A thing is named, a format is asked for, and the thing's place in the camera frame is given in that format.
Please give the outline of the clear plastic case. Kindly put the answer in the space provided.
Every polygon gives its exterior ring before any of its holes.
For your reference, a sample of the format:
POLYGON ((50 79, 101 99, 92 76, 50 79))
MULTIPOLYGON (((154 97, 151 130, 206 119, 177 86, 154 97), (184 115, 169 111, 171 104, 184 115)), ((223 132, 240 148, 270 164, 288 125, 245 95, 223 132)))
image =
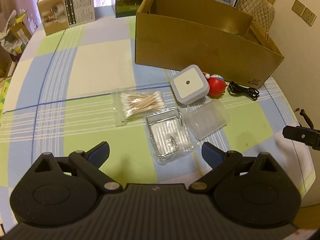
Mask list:
POLYGON ((188 112, 184 116, 185 124, 197 140, 213 134, 230 122, 230 116, 219 100, 212 100, 203 106, 188 112))

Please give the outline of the bagged metal clip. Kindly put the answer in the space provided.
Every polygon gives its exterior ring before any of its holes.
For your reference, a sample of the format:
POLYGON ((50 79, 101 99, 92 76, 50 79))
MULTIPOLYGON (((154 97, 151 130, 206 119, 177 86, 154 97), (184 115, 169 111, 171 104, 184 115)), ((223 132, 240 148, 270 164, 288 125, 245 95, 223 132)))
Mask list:
POLYGON ((155 158, 161 165, 180 159, 194 149, 194 142, 179 108, 154 111, 145 120, 155 158))

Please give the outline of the bag of cotton swabs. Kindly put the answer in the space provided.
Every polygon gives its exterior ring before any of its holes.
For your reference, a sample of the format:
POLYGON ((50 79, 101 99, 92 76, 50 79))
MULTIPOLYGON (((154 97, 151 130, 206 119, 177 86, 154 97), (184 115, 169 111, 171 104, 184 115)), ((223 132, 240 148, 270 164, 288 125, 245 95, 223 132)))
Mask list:
POLYGON ((167 107, 160 90, 119 90, 113 92, 113 119, 117 127, 133 118, 167 107))

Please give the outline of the red round toy figure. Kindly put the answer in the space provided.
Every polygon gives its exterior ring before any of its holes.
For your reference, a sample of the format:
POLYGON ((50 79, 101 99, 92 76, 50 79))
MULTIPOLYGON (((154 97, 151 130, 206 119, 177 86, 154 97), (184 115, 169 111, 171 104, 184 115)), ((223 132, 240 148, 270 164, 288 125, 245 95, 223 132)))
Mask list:
POLYGON ((209 85, 208 95, 211 97, 222 96, 227 87, 227 83, 225 82, 224 78, 217 74, 210 75, 205 72, 203 72, 203 74, 204 74, 204 77, 207 79, 208 85, 209 85))

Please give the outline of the white square night light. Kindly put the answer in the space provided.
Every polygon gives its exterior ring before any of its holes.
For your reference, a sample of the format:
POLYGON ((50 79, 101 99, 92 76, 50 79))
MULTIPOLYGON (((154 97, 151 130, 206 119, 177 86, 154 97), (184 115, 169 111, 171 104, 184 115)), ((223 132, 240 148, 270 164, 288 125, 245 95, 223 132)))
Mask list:
POLYGON ((208 81, 195 64, 174 75, 170 85, 177 101, 183 105, 194 103, 209 93, 208 81))

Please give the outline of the checkered tablecloth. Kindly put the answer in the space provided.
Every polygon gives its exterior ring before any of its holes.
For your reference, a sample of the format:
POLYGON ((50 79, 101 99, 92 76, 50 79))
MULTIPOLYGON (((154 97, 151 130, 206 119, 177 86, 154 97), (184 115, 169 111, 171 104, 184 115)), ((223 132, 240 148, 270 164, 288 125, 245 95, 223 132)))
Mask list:
MULTIPOLYGON (((116 126, 112 93, 117 89, 160 90, 168 107, 177 106, 171 91, 173 70, 135 64, 135 18, 116 18, 111 7, 95 9, 92 23, 46 36, 38 28, 27 45, 1 103, 1 231, 16 219, 10 195, 43 152, 56 156, 89 150, 102 141, 110 157, 101 170, 127 183, 191 184, 210 168, 201 143, 180 159, 157 163, 143 118, 116 126)), ((283 138, 295 126, 287 99, 273 78, 260 88, 258 100, 224 94, 230 116, 226 127, 206 140, 246 156, 273 155, 306 195, 316 179, 309 149, 283 138)))

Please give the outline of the brown cardboard box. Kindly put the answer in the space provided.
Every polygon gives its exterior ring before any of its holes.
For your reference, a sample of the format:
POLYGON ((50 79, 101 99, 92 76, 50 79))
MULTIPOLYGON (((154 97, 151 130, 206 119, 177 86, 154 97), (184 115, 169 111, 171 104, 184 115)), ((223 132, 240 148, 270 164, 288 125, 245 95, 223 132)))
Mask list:
POLYGON ((258 21, 215 0, 143 0, 136 13, 137 64, 174 70, 195 64, 259 88, 283 59, 258 21))

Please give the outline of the beige quilted chair cover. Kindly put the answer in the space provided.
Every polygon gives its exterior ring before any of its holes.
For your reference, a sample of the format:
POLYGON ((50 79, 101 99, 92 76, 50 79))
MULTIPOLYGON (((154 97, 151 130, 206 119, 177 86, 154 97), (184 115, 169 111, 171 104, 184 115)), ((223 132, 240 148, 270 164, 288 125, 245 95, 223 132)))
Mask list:
POLYGON ((258 23, 269 31, 274 20, 274 6, 267 0, 237 0, 236 9, 251 15, 258 23))

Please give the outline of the clutter of boxes at left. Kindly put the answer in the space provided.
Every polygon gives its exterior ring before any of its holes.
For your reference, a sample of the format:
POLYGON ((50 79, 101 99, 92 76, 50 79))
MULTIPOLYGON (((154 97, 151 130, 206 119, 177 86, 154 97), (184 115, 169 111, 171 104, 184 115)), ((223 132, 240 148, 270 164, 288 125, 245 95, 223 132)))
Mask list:
POLYGON ((28 20, 26 10, 19 14, 13 10, 1 31, 1 78, 9 76, 11 65, 20 59, 33 35, 28 20))

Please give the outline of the white and brown product box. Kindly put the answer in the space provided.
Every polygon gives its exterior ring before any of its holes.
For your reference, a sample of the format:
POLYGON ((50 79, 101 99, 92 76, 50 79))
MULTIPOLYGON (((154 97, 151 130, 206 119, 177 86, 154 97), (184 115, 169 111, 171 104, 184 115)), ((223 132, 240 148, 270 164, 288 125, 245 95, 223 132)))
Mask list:
POLYGON ((47 36, 95 21, 94 0, 39 0, 37 6, 47 36))

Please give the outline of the beige wall socket right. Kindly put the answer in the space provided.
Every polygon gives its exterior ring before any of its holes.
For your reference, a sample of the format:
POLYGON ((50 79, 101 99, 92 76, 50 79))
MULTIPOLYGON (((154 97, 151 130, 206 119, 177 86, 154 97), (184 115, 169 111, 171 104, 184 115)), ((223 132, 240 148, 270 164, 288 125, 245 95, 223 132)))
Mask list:
POLYGON ((312 26, 317 18, 317 15, 311 11, 309 8, 306 8, 302 14, 302 19, 308 26, 312 26))

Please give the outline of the beige wall socket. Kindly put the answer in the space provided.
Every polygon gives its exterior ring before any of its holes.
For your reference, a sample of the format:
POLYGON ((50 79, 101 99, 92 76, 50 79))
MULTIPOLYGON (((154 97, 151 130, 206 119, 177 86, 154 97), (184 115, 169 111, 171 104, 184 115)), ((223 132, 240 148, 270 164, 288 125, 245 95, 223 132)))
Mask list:
POLYGON ((306 6, 299 0, 295 0, 293 6, 292 6, 292 11, 295 12, 299 17, 302 17, 302 14, 304 10, 306 9, 306 6))
POLYGON ((302 19, 308 26, 312 26, 317 18, 317 15, 311 11, 309 8, 306 8, 302 14, 302 19))

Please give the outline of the beige wall socket left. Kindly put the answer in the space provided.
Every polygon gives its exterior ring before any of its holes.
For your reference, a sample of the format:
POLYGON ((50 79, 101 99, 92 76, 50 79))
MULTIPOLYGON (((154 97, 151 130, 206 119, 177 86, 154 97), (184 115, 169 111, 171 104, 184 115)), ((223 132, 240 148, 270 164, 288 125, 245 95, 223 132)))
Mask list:
POLYGON ((299 0, 295 0, 293 6, 292 6, 292 11, 295 12, 299 17, 302 17, 302 14, 304 10, 306 9, 306 6, 299 0))

